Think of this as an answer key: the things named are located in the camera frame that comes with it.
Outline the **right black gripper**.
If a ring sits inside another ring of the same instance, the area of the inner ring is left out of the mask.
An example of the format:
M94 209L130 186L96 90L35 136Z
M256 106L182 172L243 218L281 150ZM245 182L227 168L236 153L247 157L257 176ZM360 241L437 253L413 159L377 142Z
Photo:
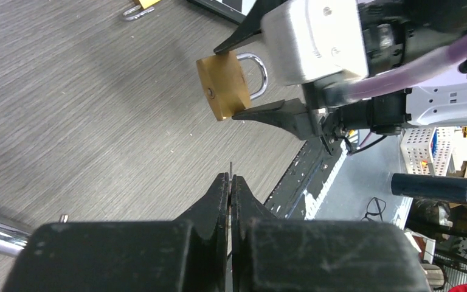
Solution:
M301 141L319 138L324 149L331 153L328 139L341 139L341 132L348 130L347 119L342 113L348 105L335 106L343 101L346 82L342 73L322 77L302 85L305 104L300 99L279 100L240 111L233 120L260 122L281 128Z

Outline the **red cable lock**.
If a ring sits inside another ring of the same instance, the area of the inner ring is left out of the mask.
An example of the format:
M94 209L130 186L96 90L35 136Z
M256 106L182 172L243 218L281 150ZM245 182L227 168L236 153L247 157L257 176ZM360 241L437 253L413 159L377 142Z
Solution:
M25 247L33 229L0 217L0 254L16 257Z

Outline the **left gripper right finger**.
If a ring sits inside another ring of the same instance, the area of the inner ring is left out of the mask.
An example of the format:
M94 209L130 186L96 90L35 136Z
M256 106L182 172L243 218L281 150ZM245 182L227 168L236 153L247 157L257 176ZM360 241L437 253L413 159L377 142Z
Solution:
M252 252L250 231L255 221L276 216L256 199L246 180L235 175L230 192L232 227L232 285L234 291L250 291Z

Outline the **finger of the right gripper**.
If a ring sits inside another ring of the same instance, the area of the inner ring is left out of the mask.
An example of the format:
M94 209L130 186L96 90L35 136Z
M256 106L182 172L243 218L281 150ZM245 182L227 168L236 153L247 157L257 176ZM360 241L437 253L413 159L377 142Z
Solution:
M214 48L215 54L226 54L247 44L253 43L257 35L262 33L261 21L265 14L285 3L286 0L257 0L250 12L236 30Z

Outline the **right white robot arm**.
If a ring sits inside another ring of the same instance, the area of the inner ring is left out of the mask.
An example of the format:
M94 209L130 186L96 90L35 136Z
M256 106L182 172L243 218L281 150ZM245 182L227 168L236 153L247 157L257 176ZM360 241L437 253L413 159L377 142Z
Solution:
M252 106L235 49L261 37L276 81L303 100ZM383 136L403 128L467 124L467 1L255 1L199 79L217 120L281 128L332 154L347 130Z

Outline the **small brass padlock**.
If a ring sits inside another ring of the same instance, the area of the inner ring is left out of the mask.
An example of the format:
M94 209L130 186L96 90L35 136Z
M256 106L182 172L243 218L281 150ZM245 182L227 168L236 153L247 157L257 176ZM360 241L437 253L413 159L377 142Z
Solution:
M134 6L125 10L121 17L124 21L135 21L154 10L154 5L160 0L138 0L134 1Z

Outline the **large padlock keys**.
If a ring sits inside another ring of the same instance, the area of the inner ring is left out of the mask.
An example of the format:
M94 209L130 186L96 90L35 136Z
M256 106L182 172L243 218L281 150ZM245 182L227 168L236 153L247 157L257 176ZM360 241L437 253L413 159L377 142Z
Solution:
M233 162L230 161L229 163L229 179L231 180L233 178L234 174L233 174Z

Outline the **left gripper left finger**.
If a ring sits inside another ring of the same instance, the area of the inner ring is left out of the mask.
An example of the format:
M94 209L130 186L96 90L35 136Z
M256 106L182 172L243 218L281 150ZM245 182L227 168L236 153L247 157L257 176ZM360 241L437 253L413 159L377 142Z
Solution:
M228 242L229 174L220 173L207 192L178 220L191 222L184 291L224 291Z

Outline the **large brass padlock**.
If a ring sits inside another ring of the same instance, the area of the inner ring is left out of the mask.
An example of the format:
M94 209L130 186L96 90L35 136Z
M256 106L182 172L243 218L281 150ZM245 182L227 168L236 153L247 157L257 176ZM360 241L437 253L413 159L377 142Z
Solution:
M250 60L261 74L260 88L251 93L241 62ZM217 121L230 119L251 107L252 101L261 97L268 87L268 70L263 60L250 52L237 54L230 51L196 61L201 86L210 109Z

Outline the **silver key bunch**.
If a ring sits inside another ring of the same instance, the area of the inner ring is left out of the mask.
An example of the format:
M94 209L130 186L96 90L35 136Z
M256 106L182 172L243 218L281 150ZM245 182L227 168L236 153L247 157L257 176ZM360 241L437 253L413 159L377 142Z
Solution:
M67 223L69 219L69 216L67 214L62 214L59 218L59 223Z

